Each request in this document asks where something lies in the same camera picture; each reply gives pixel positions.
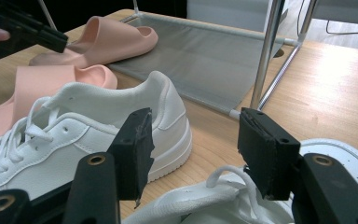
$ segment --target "wooden floor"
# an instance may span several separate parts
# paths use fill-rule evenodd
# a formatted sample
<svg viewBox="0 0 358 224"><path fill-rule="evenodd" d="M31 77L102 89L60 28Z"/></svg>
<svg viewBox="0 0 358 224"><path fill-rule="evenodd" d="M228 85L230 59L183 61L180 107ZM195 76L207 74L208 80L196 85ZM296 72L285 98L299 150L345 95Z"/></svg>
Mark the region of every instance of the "wooden floor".
<svg viewBox="0 0 358 224"><path fill-rule="evenodd" d="M287 0L289 1L289 9L287 17L282 21L278 35L297 39L297 18L301 9L303 0ZM304 20L306 10L310 0L305 0L304 6L300 12L299 30ZM342 47L358 49L358 34L357 35L331 35L326 32L327 21L313 19L310 23L310 29L307 34L308 40L313 40L321 43L337 45ZM330 33L358 33L358 24L330 21L328 26Z"/></svg>

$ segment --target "wooden table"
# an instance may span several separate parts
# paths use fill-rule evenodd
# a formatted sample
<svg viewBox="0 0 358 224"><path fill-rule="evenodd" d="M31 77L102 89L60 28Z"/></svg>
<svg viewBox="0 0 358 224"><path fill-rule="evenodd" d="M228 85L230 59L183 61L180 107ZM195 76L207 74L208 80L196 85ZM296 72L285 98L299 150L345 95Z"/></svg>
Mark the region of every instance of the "wooden table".
<svg viewBox="0 0 358 224"><path fill-rule="evenodd" d="M120 10L107 17L121 20L132 10ZM80 37L83 27L68 32L70 41ZM283 47L286 55L289 47ZM16 67L27 65L39 53L34 46L0 60L0 104L14 91ZM284 62L272 59L266 86ZM116 72L118 88L140 81ZM250 90L241 106L249 106ZM193 133L193 151L188 161L173 173L149 183L141 207L170 189L203 181L217 167L243 165L237 152L238 121L185 100ZM263 111L297 140L333 138L358 148L358 49L347 49L306 41ZM135 202L121 202L121 217L134 211Z"/></svg>

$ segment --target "white shoelace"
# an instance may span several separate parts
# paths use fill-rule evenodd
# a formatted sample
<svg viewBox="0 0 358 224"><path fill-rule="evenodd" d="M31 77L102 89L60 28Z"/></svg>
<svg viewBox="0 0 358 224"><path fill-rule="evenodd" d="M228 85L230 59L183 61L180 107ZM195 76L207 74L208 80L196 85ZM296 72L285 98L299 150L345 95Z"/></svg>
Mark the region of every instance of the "white shoelace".
<svg viewBox="0 0 358 224"><path fill-rule="evenodd" d="M38 137L46 141L52 141L52 136L43 131L40 127L33 123L33 115L36 109L48 101L50 97L42 97L36 100L30 110L28 117L17 121L11 130L7 131L0 137L0 173L6 172L11 163L23 161L23 156L20 154L18 147L21 145L21 139L25 136L27 142L33 137ZM58 116L59 108L50 111L48 116L48 123L51 123ZM25 132L22 133L22 126L26 122Z"/></svg>
<svg viewBox="0 0 358 224"><path fill-rule="evenodd" d="M261 211L261 207L257 202L256 186L254 181L241 168L232 165L225 165L217 168L206 180L206 187L215 187L220 175L225 171L229 171L238 175L243 180L248 189L250 204L253 212L255 213L256 218L248 217L241 210L239 211L240 217L248 223L269 223L269 221L264 217L263 212Z"/></svg>

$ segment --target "footwear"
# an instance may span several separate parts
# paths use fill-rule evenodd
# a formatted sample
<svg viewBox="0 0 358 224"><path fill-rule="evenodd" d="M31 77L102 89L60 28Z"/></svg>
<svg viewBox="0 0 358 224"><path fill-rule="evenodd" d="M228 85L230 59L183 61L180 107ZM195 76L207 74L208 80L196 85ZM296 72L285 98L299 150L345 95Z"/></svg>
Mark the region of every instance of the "footwear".
<svg viewBox="0 0 358 224"><path fill-rule="evenodd" d="M224 171L232 173L221 175ZM266 222L294 222L291 208L286 203L261 199L243 168L229 165L218 168L197 185L168 191L122 221L123 224Z"/></svg>
<svg viewBox="0 0 358 224"><path fill-rule="evenodd" d="M0 136L19 119L27 116L35 100L53 95L64 84L74 81L107 89L117 87L115 74L103 65L85 69L78 69L73 65L19 66L14 94L0 105Z"/></svg>
<svg viewBox="0 0 358 224"><path fill-rule="evenodd" d="M333 157L358 183L358 149L335 139L313 138L301 142L300 154L319 153Z"/></svg>
<svg viewBox="0 0 358 224"><path fill-rule="evenodd" d="M82 36L63 53L52 50L34 57L30 65L72 64L79 68L107 64L145 54L158 42L151 27L133 27L121 21L93 16Z"/></svg>
<svg viewBox="0 0 358 224"><path fill-rule="evenodd" d="M106 151L128 115L146 107L155 145L148 181L172 172L187 160L192 135L175 87L152 72L130 89L72 82L38 99L28 117L0 137L0 190L24 189L32 200L72 181L80 159Z"/></svg>

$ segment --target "pink slide sandal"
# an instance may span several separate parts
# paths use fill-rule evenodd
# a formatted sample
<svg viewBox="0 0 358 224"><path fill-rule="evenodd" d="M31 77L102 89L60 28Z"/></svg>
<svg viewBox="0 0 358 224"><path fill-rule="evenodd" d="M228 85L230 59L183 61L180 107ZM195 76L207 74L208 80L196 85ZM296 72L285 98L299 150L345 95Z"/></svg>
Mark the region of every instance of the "pink slide sandal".
<svg viewBox="0 0 358 224"><path fill-rule="evenodd" d="M85 68L139 56L152 50L158 35L151 27L133 27L121 21L93 16L82 36L63 53L48 51L35 56L30 65L72 64Z"/></svg>
<svg viewBox="0 0 358 224"><path fill-rule="evenodd" d="M12 97L0 105L0 136L28 115L34 101L55 94L65 83L84 82L107 89L117 88L117 77L103 65L78 69L73 65L19 66Z"/></svg>

